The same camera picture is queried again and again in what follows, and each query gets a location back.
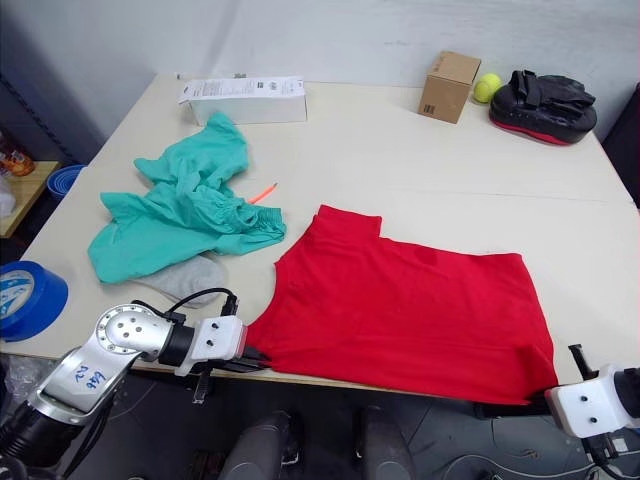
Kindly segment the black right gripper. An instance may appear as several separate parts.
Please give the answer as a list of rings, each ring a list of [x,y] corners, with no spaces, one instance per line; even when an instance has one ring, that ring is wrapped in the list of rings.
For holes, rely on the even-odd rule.
[[[474,414],[479,419],[552,415],[551,407],[546,400],[544,391],[533,394],[530,398],[529,405],[501,405],[475,402]]]

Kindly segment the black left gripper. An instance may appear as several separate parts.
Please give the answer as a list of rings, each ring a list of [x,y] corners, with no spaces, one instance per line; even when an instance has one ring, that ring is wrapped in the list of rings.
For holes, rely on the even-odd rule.
[[[270,358],[250,346],[245,346],[239,356],[234,356],[229,360],[212,360],[213,369],[222,370],[232,373],[250,373],[263,370],[269,370],[271,366],[268,363]]]

